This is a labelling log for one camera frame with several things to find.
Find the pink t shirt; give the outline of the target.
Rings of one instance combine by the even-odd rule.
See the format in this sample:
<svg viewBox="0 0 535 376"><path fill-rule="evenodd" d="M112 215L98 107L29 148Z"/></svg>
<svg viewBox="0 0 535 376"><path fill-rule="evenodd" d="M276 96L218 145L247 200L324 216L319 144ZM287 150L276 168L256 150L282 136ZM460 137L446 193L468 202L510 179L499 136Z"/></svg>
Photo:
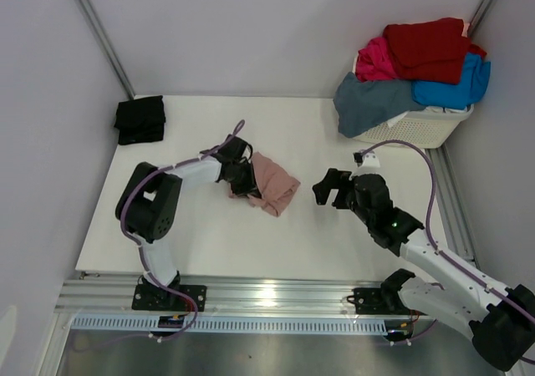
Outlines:
<svg viewBox="0 0 535 376"><path fill-rule="evenodd" d="M245 199L250 206L260 208L270 216L280 217L297 193L300 181L259 152L252 154L251 163L257 192L239 196L229 189L228 196Z"/></svg>

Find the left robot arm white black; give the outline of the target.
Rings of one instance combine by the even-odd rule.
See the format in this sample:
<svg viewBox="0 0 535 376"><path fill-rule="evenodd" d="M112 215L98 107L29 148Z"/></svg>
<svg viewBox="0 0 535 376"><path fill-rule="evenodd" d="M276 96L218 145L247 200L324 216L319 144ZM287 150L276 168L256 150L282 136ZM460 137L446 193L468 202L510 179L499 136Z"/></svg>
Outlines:
<svg viewBox="0 0 535 376"><path fill-rule="evenodd" d="M153 285L150 299L160 309L174 308L181 297L179 287L173 284L180 273L171 259L170 243L165 240L181 193L225 181L237 197L259 197L252 154L248 142L228 135L221 145L193 159L164 167L141 162L135 167L115 208L115 217L123 234L137 245L143 279Z"/></svg>

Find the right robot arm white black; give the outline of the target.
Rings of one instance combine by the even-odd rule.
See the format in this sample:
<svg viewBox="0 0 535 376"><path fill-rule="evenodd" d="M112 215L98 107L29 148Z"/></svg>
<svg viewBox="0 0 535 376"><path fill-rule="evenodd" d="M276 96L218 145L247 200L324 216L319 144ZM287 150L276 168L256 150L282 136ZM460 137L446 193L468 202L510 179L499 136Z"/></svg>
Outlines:
<svg viewBox="0 0 535 376"><path fill-rule="evenodd" d="M526 354L534 345L531 290L522 284L509 287L433 241L428 228L394 205L381 175L329 169L312 190L320 206L334 191L333 207L352 211L377 245L437 281L432 286L399 270L391 276L398 283L380 293L387 311L407 307L433 317L469 339L483 359L503 372L528 361Z"/></svg>

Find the grey blue t shirt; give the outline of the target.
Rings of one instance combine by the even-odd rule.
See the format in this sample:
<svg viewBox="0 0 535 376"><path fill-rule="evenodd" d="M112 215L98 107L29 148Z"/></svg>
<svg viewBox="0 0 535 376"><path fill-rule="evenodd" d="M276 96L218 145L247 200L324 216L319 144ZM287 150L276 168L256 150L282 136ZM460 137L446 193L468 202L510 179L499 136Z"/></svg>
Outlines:
<svg viewBox="0 0 535 376"><path fill-rule="evenodd" d="M405 112L425 110L412 98L412 84L401 79L361 82L347 73L334 95L338 131L357 137Z"/></svg>

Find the white laundry basket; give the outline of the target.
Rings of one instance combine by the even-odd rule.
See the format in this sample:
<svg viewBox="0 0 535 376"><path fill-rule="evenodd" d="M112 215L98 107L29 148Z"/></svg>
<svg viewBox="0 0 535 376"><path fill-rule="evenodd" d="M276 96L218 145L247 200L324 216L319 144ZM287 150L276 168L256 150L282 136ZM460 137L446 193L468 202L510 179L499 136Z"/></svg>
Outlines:
<svg viewBox="0 0 535 376"><path fill-rule="evenodd" d="M403 140L421 149L436 149L442 146L455 128L468 119L474 108L467 114L436 114L411 111L400 114L374 128L356 136L355 139L367 143L384 140Z"/></svg>

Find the folded black t shirt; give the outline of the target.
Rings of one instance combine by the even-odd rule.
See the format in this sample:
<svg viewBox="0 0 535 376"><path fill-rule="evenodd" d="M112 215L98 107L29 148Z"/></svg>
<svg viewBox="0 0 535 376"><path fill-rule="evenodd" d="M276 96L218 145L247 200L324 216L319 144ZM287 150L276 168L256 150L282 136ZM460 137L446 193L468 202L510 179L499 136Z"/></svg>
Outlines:
<svg viewBox="0 0 535 376"><path fill-rule="evenodd" d="M120 102L115 112L114 127L119 131L118 145L162 141L165 125L162 95Z"/></svg>

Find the white t shirt in basket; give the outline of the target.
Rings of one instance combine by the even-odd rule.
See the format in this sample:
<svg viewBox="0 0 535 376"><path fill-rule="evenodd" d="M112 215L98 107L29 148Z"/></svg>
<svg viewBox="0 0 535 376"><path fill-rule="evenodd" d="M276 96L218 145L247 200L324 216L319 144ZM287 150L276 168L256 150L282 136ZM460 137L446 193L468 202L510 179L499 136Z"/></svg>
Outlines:
<svg viewBox="0 0 535 376"><path fill-rule="evenodd" d="M440 106L427 106L425 110L427 112L436 113L436 114L461 115L461 114L469 113L473 108L474 108L474 105L470 104L463 109L453 109L453 108L440 107Z"/></svg>

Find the magenta t shirt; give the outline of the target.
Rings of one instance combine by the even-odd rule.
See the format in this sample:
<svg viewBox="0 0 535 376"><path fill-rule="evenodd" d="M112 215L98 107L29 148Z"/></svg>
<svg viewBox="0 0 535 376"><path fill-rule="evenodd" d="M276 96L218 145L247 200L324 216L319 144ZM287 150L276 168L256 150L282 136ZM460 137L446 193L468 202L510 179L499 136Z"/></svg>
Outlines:
<svg viewBox="0 0 535 376"><path fill-rule="evenodd" d="M358 51L354 65L360 82L400 79L390 59L390 51L384 37L372 38Z"/></svg>

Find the dark red t shirt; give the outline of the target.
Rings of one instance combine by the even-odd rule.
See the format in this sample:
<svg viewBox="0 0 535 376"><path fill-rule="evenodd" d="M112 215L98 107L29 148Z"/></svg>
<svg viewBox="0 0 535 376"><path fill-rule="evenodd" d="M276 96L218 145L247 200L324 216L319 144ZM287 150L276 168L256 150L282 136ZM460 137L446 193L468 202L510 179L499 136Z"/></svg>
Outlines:
<svg viewBox="0 0 535 376"><path fill-rule="evenodd" d="M382 33L390 59L401 79L459 84L465 57L481 59L487 52L465 34L459 18L441 18L426 23L389 24Z"/></svg>

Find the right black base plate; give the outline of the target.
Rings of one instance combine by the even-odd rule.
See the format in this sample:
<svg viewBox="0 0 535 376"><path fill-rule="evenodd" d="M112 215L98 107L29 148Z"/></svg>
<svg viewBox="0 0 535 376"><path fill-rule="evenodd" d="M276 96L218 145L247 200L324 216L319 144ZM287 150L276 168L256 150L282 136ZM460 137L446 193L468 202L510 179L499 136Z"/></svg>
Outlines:
<svg viewBox="0 0 535 376"><path fill-rule="evenodd" d="M345 301L362 315L404 315L410 314L400 298L393 292L384 292L380 287L356 287Z"/></svg>

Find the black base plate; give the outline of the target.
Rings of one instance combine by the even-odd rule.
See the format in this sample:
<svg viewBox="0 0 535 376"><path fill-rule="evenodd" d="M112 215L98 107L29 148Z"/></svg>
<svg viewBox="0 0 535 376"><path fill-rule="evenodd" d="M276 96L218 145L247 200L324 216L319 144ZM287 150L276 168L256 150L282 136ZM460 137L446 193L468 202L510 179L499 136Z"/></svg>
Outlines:
<svg viewBox="0 0 535 376"><path fill-rule="evenodd" d="M404 315L410 314L400 298L393 292L384 292L380 287L356 287L345 301L362 315Z"/></svg>
<svg viewBox="0 0 535 376"><path fill-rule="evenodd" d="M187 295L204 311L207 287L204 285L180 285L178 291ZM193 312L194 308L185 298L166 292L152 284L138 284L135 287L131 309L135 311Z"/></svg>

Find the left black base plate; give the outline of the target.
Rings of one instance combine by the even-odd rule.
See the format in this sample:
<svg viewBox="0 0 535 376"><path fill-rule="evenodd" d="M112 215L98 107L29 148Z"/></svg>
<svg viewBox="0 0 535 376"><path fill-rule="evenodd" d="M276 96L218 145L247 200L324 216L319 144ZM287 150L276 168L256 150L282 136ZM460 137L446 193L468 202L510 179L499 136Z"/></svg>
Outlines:
<svg viewBox="0 0 535 376"><path fill-rule="evenodd" d="M187 295L204 311L207 287L204 285L180 285L178 291ZM135 311L193 312L194 308L185 298L166 292L152 284L138 284L135 287L131 309Z"/></svg>

